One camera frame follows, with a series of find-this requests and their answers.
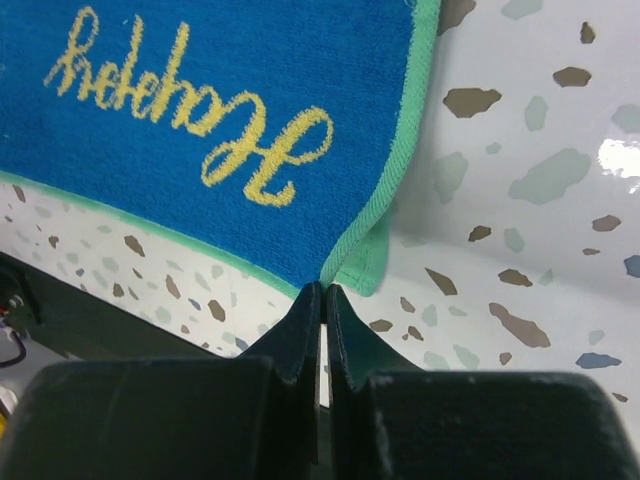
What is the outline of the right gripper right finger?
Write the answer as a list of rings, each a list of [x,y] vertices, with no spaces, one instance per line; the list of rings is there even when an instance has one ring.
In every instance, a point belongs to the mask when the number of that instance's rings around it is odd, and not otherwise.
[[[424,371],[377,336],[343,289],[325,297],[339,479],[635,479],[612,403],[564,372]]]

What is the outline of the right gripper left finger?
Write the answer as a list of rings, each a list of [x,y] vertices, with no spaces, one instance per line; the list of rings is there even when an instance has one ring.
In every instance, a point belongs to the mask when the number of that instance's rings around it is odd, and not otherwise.
[[[306,479],[318,459],[320,287],[233,359],[58,363],[1,440],[5,479]]]

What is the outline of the yellow green patterned towel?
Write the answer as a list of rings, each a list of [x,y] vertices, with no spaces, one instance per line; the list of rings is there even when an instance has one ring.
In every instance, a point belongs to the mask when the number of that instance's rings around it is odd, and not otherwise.
[[[369,296],[437,1],[5,1],[1,176],[295,295]]]

